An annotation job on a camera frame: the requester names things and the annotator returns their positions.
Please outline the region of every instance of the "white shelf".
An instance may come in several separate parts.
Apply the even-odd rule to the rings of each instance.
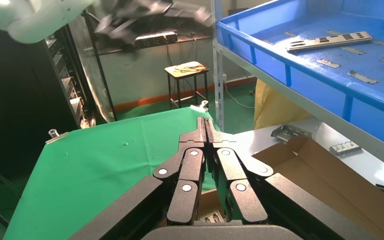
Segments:
[[[349,141],[348,138],[315,117],[295,121],[290,124],[313,133],[312,138],[326,150],[329,150],[330,146]],[[280,139],[270,136],[272,131],[280,126],[281,125],[276,125],[246,131],[236,134],[235,137],[241,144],[242,149],[249,155],[253,155],[274,144],[282,142]],[[384,185],[384,162],[366,150],[362,149],[355,152],[344,153],[337,156],[337,158],[371,184]]]
[[[352,140],[356,144],[360,145],[363,149],[366,149],[369,153],[374,155],[376,158],[382,160],[384,162],[384,142],[373,137],[367,132],[359,129],[358,127],[350,124],[349,122],[343,120],[339,116],[331,113],[330,111],[324,109],[323,107],[317,105],[312,102],[308,98],[302,96],[291,88],[283,85],[282,83],[274,80],[265,74],[262,70],[255,67],[251,63],[247,62],[243,58],[239,57],[229,49],[217,44],[216,46],[217,52],[226,58],[230,59],[240,67],[244,68],[246,71],[256,76],[261,81],[268,84],[273,89],[277,90],[281,94],[285,95],[288,99],[293,101],[294,103],[301,106],[307,112],[315,116],[320,121],[326,123],[339,133],[343,134],[348,139]],[[220,65],[222,62],[220,60],[214,60],[214,66]],[[217,90],[223,91],[223,88],[216,89],[216,96],[218,95]]]

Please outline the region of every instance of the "metal bracket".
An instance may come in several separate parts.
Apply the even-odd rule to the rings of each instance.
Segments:
[[[365,31],[355,33],[344,33],[335,36],[324,36],[313,39],[293,41],[286,47],[288,52],[298,52],[309,49],[319,49],[340,45],[370,42],[372,37]]]
[[[285,143],[287,143],[291,138],[297,137],[297,136],[305,136],[312,138],[313,133],[303,130],[299,127],[292,126],[289,124],[282,125],[279,128],[275,129],[273,132],[271,132],[272,137],[276,137]]]

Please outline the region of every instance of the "shelf post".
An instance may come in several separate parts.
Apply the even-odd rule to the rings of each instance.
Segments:
[[[217,39],[216,23],[222,18],[222,0],[211,0],[212,21],[213,21],[213,37],[212,37],[212,58],[213,58],[213,82],[215,93],[215,121],[223,132],[225,129],[224,121],[224,103],[223,103],[223,56],[220,54],[219,41]]]

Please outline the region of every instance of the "black cabinet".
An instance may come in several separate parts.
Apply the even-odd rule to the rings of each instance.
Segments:
[[[0,174],[30,173],[50,129],[94,125],[89,82],[68,25],[34,44],[0,30]]]

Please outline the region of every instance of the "metal plate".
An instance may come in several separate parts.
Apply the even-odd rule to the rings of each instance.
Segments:
[[[326,48],[339,45],[364,43],[372,40],[372,37],[365,31],[345,33],[341,35],[325,36],[313,39],[293,41],[286,47],[288,52],[298,52],[308,49]]]
[[[347,142],[333,145],[330,147],[330,150],[335,155],[349,153],[349,152],[352,152],[352,151],[355,151],[358,149],[361,149],[361,147],[359,145],[355,144],[353,141],[347,141]]]

